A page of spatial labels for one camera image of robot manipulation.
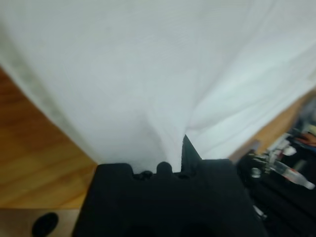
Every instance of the white fabric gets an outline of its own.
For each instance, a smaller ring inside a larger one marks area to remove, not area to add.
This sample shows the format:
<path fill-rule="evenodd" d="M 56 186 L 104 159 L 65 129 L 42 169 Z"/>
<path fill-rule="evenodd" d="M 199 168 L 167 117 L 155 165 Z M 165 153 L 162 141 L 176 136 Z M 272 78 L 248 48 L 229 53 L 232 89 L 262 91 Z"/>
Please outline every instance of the white fabric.
<path fill-rule="evenodd" d="M 226 158 L 316 85 L 310 0 L 2 0 L 0 63 L 95 161 Z"/>

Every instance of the black plastic part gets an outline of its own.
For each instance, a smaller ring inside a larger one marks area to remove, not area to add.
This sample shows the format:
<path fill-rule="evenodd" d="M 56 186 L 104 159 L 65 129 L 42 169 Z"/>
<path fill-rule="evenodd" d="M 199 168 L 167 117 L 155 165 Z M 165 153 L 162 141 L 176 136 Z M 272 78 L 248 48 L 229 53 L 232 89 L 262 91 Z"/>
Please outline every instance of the black plastic part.
<path fill-rule="evenodd" d="M 32 227 L 33 237 L 46 237 L 56 228 L 58 224 L 58 215 L 50 212 L 39 217 Z"/>
<path fill-rule="evenodd" d="M 166 162 L 141 178 L 128 164 L 99 165 L 73 236 L 266 236 L 231 162 L 201 160 L 187 138 L 183 153 L 181 173 Z"/>

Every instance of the wooden floor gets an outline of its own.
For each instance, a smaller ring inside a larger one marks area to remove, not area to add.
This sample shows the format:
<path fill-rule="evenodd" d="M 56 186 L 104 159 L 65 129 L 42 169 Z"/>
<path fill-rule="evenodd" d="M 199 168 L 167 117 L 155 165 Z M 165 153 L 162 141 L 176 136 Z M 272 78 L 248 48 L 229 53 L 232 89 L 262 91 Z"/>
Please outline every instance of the wooden floor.
<path fill-rule="evenodd" d="M 254 136 L 261 150 L 288 129 L 304 100 Z M 94 168 L 0 69 L 0 208 L 80 208 Z"/>

